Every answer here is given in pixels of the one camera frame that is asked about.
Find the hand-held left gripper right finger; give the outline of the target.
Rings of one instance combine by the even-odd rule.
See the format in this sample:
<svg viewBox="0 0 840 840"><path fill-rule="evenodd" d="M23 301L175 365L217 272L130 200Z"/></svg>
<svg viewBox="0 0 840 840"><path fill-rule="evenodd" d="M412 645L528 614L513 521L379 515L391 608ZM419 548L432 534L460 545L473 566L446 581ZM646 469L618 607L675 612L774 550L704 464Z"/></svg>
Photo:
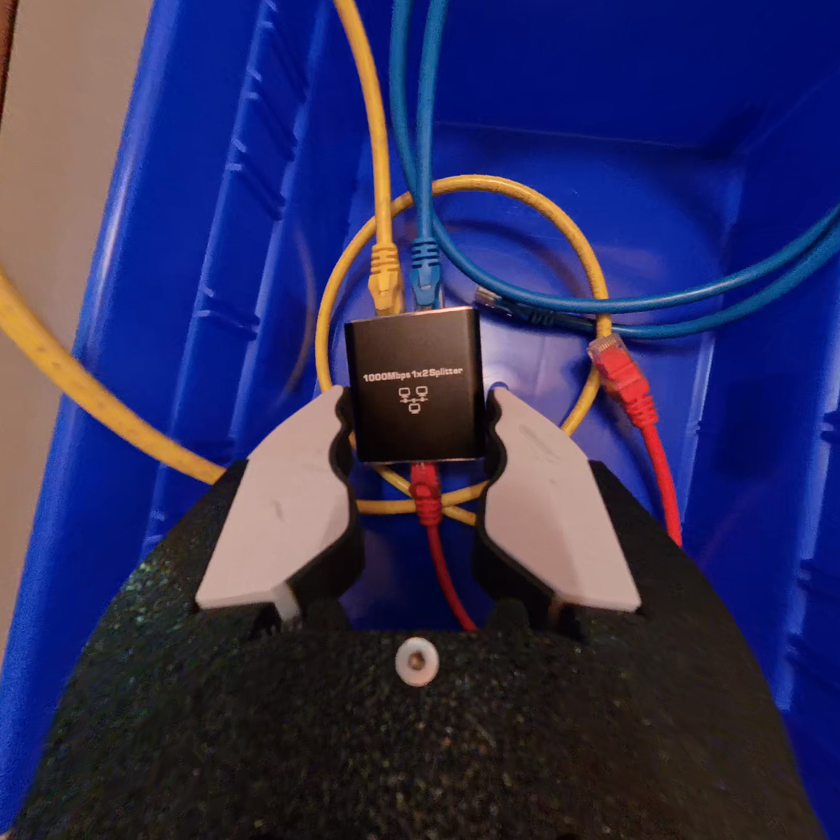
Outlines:
<svg viewBox="0 0 840 840"><path fill-rule="evenodd" d="M487 423L479 586L494 602L519 602L538 631L575 608L636 613L642 598L583 450L504 386L488 391Z"/></svg>

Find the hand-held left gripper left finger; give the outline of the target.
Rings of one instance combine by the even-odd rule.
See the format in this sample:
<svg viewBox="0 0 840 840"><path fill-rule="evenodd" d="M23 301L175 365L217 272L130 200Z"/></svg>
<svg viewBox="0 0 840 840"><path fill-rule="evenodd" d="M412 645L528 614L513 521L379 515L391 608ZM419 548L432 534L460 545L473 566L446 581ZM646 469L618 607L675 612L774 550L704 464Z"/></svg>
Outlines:
<svg viewBox="0 0 840 840"><path fill-rule="evenodd" d="M351 425L350 390L335 385L251 452L198 586L198 607L272 604L280 620L293 621L360 579Z"/></svg>

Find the black network splitter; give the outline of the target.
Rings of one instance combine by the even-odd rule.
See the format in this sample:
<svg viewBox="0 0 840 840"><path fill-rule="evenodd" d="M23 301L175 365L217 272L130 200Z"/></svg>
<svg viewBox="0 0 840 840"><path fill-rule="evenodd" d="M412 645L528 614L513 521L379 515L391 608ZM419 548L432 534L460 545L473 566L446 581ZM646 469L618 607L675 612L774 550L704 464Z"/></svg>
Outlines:
<svg viewBox="0 0 840 840"><path fill-rule="evenodd" d="M477 310L348 322L344 339L361 462L483 458L487 421Z"/></svg>

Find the blue plastic bin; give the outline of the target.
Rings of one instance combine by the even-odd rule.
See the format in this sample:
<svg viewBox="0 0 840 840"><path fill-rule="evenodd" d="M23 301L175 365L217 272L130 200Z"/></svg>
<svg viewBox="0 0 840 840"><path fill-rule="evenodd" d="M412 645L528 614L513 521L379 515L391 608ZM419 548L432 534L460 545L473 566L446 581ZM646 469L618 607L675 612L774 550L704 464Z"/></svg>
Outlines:
<svg viewBox="0 0 840 840"><path fill-rule="evenodd" d="M451 2L436 176L534 186L615 297L716 280L838 202L838 2ZM372 214L331 2L153 2L71 350L225 464L315 392L302 349ZM686 550L838 838L838 259L704 336L632 343ZM82 646L204 493L61 398L2 671L2 828Z"/></svg>

